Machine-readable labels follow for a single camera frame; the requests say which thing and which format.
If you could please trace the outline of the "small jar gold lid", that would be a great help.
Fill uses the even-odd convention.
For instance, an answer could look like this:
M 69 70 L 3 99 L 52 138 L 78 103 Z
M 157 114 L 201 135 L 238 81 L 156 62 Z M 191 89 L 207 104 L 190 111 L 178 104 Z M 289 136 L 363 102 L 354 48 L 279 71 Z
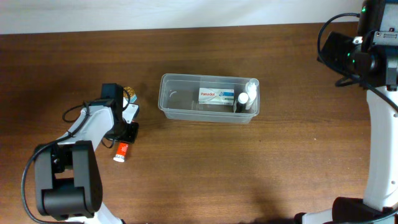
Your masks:
M 131 87 L 127 86 L 124 87 L 124 98 L 128 103 L 134 103 L 137 100 L 137 95 Z

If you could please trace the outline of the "white squeeze bottle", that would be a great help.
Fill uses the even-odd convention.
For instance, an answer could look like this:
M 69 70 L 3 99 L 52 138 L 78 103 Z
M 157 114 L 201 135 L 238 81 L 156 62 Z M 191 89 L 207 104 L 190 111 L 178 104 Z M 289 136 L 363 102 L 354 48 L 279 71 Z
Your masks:
M 248 101 L 246 103 L 246 110 L 250 110 L 255 99 L 257 98 L 257 88 L 259 86 L 259 81 L 255 78 L 250 79 L 245 85 L 245 93 L 248 95 Z

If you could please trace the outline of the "orange tube white cap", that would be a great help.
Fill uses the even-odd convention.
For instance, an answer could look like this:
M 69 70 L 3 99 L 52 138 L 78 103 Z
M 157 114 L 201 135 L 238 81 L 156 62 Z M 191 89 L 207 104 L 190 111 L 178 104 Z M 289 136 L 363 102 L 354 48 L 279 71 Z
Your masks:
M 129 144 L 125 142 L 120 142 L 118 149 L 116 151 L 116 155 L 113 157 L 113 160 L 116 162 L 124 162 L 127 154 Z

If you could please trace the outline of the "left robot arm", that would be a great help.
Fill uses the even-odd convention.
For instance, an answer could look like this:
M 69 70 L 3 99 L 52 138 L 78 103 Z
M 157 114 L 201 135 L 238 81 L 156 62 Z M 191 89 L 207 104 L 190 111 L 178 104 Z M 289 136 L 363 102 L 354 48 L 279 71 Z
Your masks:
M 103 139 L 134 143 L 139 124 L 136 105 L 116 83 L 102 86 L 99 98 L 80 105 L 80 116 L 60 138 L 35 148 L 35 201 L 54 223 L 123 223 L 103 202 L 103 185 L 95 156 Z

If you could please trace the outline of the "dark bottle white cap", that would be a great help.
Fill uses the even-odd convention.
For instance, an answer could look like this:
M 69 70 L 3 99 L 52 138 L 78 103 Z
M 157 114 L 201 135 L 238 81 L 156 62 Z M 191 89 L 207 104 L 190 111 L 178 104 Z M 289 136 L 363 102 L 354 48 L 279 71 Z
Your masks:
M 234 103 L 233 111 L 235 113 L 242 113 L 246 109 L 246 103 L 248 100 L 249 96 L 247 93 L 240 93 Z

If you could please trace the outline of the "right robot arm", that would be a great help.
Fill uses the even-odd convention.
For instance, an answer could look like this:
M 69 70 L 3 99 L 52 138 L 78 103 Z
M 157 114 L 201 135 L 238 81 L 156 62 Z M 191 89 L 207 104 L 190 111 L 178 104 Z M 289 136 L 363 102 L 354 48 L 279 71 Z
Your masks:
M 369 175 L 363 198 L 338 197 L 331 209 L 298 213 L 294 223 L 397 223 L 397 1 L 364 1 L 356 37 L 330 32 L 318 61 L 366 90 L 371 116 Z

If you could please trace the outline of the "white Panadol box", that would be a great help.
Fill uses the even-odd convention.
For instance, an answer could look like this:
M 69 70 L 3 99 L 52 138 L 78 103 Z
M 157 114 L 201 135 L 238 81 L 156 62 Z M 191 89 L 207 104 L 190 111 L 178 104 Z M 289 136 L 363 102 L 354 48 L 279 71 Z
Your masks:
M 219 88 L 200 88 L 198 94 L 198 102 L 199 104 L 204 105 L 231 106 L 234 103 L 234 90 Z

